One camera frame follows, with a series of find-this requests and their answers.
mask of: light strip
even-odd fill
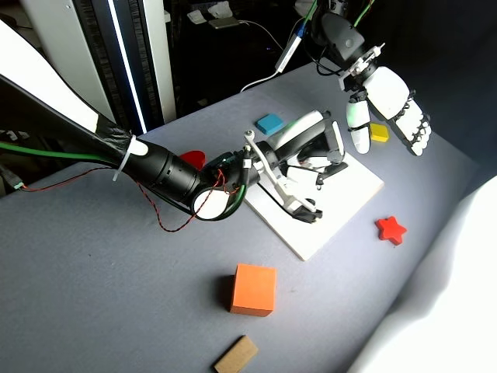
[[[123,35],[121,34],[121,28],[119,26],[119,20],[117,19],[116,7],[114,6],[113,0],[107,0],[109,3],[110,15],[112,16],[112,21],[114,24],[114,29],[116,31],[117,43],[119,44],[119,49],[123,57],[124,69],[126,70],[127,79],[130,83],[131,94],[133,95],[134,105],[137,107],[138,119],[140,120],[141,130],[144,134],[147,133],[147,128],[145,127],[145,121],[143,119],[143,114],[141,113],[140,101],[138,101],[137,90],[134,88],[134,80],[131,74],[130,63],[127,60],[126,48],[124,47]]]

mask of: red star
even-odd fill
[[[394,216],[378,220],[376,226],[380,229],[380,239],[389,239],[394,245],[400,245],[402,235],[407,232],[406,228],[397,223]]]

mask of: orange cube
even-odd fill
[[[276,268],[238,264],[231,313],[268,316],[274,310],[275,297]]]

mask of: white zip tie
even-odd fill
[[[127,150],[126,150],[126,154],[124,155],[124,158],[123,158],[123,161],[121,162],[121,165],[119,166],[119,169],[116,170],[116,172],[114,173],[114,177],[112,178],[112,181],[116,181],[117,180],[117,177],[119,176],[119,174],[121,173],[121,171],[123,171],[123,168],[124,166],[126,165],[127,163],[127,160],[130,158],[130,154],[131,154],[131,145],[137,140],[137,137],[135,135],[133,135],[133,137],[131,138],[131,141],[130,141],[130,144],[128,145],[127,147]]]

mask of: table surface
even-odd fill
[[[420,158],[397,138],[358,155],[346,132],[347,100],[336,78],[307,65],[144,136],[212,159],[240,149],[243,131],[268,113],[289,121],[331,110],[346,148],[385,186],[308,262],[246,205],[226,221],[165,233],[136,184],[125,175],[113,183],[108,170],[2,198],[0,371],[211,371],[244,334],[259,347],[246,373],[346,369],[477,169],[436,134]],[[158,205],[168,227],[186,220]],[[398,247],[377,238],[374,221],[390,215],[408,229]],[[272,315],[226,311],[239,262],[278,269]]]

